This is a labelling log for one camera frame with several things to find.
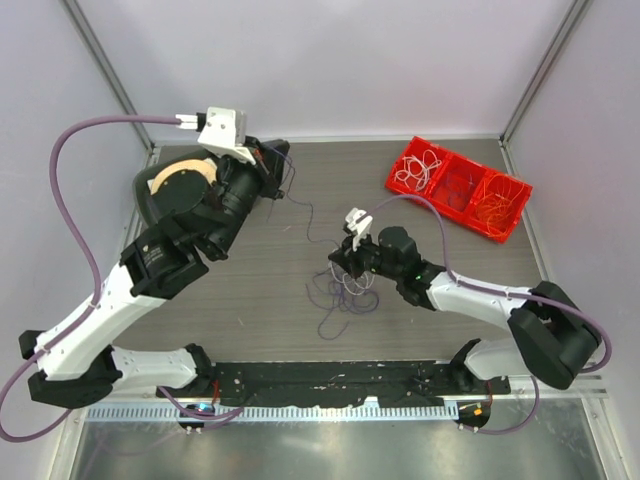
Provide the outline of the dark green plastic tray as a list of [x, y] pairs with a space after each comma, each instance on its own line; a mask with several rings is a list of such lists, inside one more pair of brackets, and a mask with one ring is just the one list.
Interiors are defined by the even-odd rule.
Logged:
[[165, 168], [156, 164], [141, 170], [133, 180], [132, 188], [136, 209], [146, 226], [155, 225], [158, 221], [157, 209], [153, 206], [151, 187], [155, 177]]

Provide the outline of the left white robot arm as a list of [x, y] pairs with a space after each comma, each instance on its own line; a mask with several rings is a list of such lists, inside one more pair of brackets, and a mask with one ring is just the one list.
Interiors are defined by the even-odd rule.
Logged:
[[290, 144], [283, 139], [247, 140], [255, 161], [199, 149], [140, 172], [134, 180], [145, 229], [121, 253], [100, 288], [79, 312], [88, 318], [59, 343], [68, 316], [48, 331], [19, 337], [24, 358], [37, 360], [28, 380], [33, 401], [78, 409], [119, 390], [166, 389], [176, 397], [200, 399], [213, 385], [214, 367], [203, 347], [190, 343], [173, 351], [144, 352], [114, 346], [135, 321], [175, 298], [227, 259], [246, 218], [260, 198], [284, 192]]

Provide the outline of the red plastic divided bin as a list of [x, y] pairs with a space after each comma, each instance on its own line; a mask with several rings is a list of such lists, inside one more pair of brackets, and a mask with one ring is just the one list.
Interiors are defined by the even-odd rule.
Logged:
[[417, 136], [394, 161], [385, 187], [424, 198], [444, 217], [501, 244], [533, 192], [522, 180]]

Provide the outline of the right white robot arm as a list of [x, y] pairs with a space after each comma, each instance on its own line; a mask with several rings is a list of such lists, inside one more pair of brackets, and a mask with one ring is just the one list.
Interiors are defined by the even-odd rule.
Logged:
[[556, 284], [508, 287], [455, 276], [423, 259], [402, 227], [387, 227], [376, 239], [349, 235], [329, 259], [354, 279], [372, 273], [393, 281], [413, 306], [461, 314], [509, 332], [507, 339], [473, 340], [462, 350], [451, 380], [465, 395], [477, 393], [489, 379], [512, 375], [566, 390], [603, 342]]

